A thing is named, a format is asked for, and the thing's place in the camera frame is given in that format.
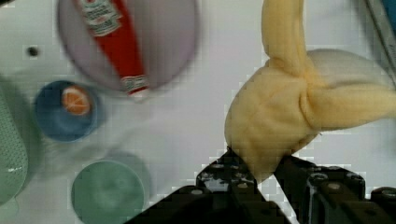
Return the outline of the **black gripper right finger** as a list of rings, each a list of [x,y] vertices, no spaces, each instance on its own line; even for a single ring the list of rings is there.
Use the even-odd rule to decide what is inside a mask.
[[[395,224],[395,188],[367,199],[364,178],[345,168],[287,156],[275,177],[300,224]]]

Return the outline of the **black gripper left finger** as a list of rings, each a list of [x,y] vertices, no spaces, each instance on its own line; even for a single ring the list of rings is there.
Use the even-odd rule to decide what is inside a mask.
[[[266,201],[247,165],[231,149],[206,166],[193,185],[175,190],[124,224],[290,224]]]

